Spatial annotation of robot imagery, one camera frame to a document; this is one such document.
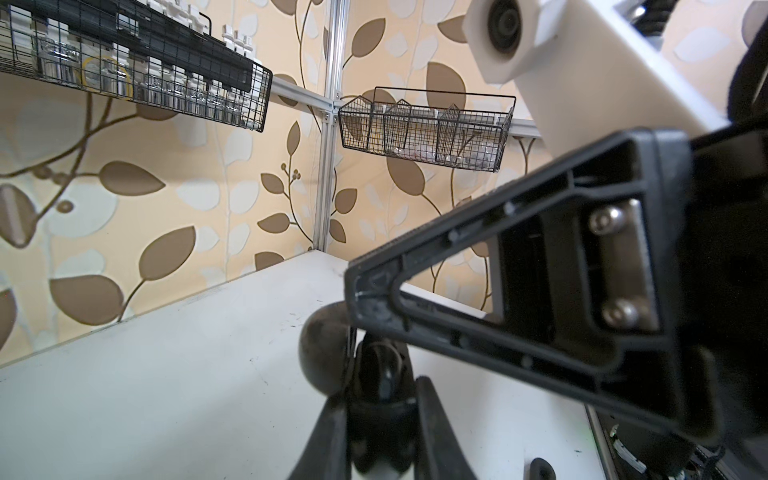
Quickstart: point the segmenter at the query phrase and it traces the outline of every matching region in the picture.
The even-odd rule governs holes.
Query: black wire basket
[[[272,71],[185,0],[0,0],[0,71],[263,131]]]
[[[509,112],[494,112],[462,110],[455,104],[433,108],[411,105],[405,100],[381,101],[389,97],[379,93],[385,90],[446,94],[448,98],[457,95],[447,91],[376,87],[372,99],[359,95],[339,109],[344,148],[465,170],[498,171],[516,97],[467,94],[513,100]]]

